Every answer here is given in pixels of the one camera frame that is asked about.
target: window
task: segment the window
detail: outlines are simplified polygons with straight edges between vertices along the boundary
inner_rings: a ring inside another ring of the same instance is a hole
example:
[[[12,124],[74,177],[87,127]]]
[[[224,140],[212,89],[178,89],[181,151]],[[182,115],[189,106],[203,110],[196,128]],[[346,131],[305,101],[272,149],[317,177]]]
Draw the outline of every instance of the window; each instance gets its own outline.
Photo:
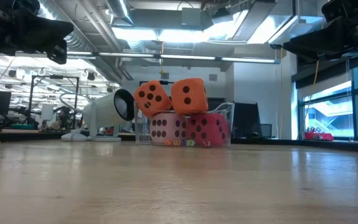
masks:
[[[353,105],[350,96],[304,107],[305,129],[314,127],[336,137],[353,137]]]
[[[323,90],[319,93],[315,93],[311,96],[311,99],[318,99],[321,97],[325,97],[325,96],[329,96],[329,95],[333,95],[333,94],[337,94],[337,93],[344,93],[347,91],[351,91],[352,89],[352,81],[348,81],[342,84],[339,84],[337,86],[328,88],[326,90]],[[305,98],[303,98],[303,101],[309,101],[310,100],[310,96],[307,96]]]

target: metal pipe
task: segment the metal pipe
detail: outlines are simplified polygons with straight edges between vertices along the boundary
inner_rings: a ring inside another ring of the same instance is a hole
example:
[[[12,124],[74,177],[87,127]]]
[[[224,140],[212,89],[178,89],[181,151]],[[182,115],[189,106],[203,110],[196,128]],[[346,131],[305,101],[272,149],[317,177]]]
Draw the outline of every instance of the metal pipe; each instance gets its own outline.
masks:
[[[95,6],[92,4],[92,2],[90,2],[90,0],[84,0],[85,4],[88,5],[88,9],[90,12],[93,13],[93,15],[96,17],[96,19],[100,22],[100,24],[102,25],[102,28],[104,29],[104,31],[106,31],[106,33],[108,34],[108,36],[110,37],[110,39],[112,40],[112,42],[117,46],[117,48],[121,51],[121,46],[117,40],[116,35],[114,34],[114,32],[111,30],[111,28],[109,28],[106,23],[104,22],[103,18],[100,16],[98,10],[95,8]]]
[[[98,32],[102,35],[103,39],[107,42],[107,44],[113,49],[113,50],[119,50],[117,46],[114,45],[112,40],[107,36],[107,34],[100,28],[99,24],[93,19],[90,12],[85,7],[82,0],[76,0],[78,6],[84,11],[87,18],[91,21],[92,25],[98,30]]]

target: window frame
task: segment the window frame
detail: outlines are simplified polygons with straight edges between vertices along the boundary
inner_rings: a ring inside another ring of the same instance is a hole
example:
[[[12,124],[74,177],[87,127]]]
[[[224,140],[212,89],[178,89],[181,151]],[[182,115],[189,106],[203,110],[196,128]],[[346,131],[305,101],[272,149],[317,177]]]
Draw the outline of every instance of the window frame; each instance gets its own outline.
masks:
[[[350,95],[348,91],[343,93],[336,93],[330,96],[324,96],[321,98],[316,98],[313,100],[303,101],[303,99],[298,99],[298,128],[299,130],[305,130],[304,123],[305,123],[305,107],[307,105],[311,105],[314,103],[320,103],[328,100],[335,100],[338,98],[344,98],[350,96],[352,99],[352,107],[353,107],[353,131],[354,137],[335,137],[334,140],[342,140],[342,141],[349,141],[355,140],[358,141],[358,67],[349,70],[351,73],[351,91]]]

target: desk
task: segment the desk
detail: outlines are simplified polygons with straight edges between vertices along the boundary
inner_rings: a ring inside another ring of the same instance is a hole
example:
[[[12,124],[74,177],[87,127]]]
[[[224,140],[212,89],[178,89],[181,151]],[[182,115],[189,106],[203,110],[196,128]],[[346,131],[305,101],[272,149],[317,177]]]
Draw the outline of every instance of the desk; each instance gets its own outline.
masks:
[[[0,144],[0,223],[358,223],[358,153]]]

